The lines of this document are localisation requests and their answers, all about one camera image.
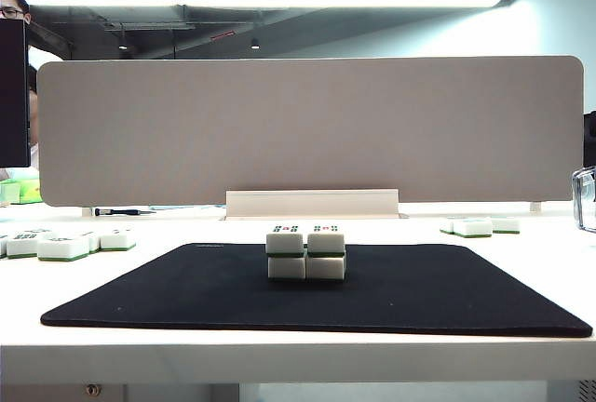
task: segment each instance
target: fluorescent ceiling light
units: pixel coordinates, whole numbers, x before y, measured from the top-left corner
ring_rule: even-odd
[[[501,0],[27,0],[38,7],[486,8]]]
[[[213,8],[485,8],[501,0],[182,0]]]
[[[38,7],[174,7],[176,0],[26,0]]]

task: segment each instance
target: stacked mahjong tile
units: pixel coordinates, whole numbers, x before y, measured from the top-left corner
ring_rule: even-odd
[[[298,225],[277,225],[265,243],[270,279],[334,279],[345,276],[345,242],[337,225],[315,225],[304,237]]]
[[[11,260],[37,257],[41,261],[75,261],[100,250],[129,250],[134,246],[130,230],[59,235],[40,228],[12,237],[0,235],[1,256]]]
[[[448,235],[461,237],[490,237],[493,233],[518,235],[520,221],[509,216],[450,217],[442,222],[440,230]]]

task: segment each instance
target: desk divider panel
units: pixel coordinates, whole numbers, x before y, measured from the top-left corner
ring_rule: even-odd
[[[402,202],[571,198],[571,57],[66,61],[39,75],[50,205],[398,188]]]

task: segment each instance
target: desk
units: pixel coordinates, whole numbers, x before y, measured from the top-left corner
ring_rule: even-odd
[[[596,236],[570,202],[403,204],[410,219],[336,221],[348,244],[446,243],[486,260],[596,327]],[[508,214],[521,234],[463,239],[440,218]],[[219,208],[82,218],[80,208],[0,208],[0,230],[131,228],[137,247],[74,262],[1,260],[3,384],[577,381],[596,377],[596,341],[371,333],[53,328],[45,311],[188,242],[261,243],[272,221],[222,221]],[[313,221],[302,221],[310,224]]]

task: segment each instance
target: eyeglasses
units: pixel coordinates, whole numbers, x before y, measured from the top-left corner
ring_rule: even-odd
[[[0,12],[2,12],[2,15],[7,19],[18,19],[19,14],[23,16],[26,14],[13,7],[0,7]]]

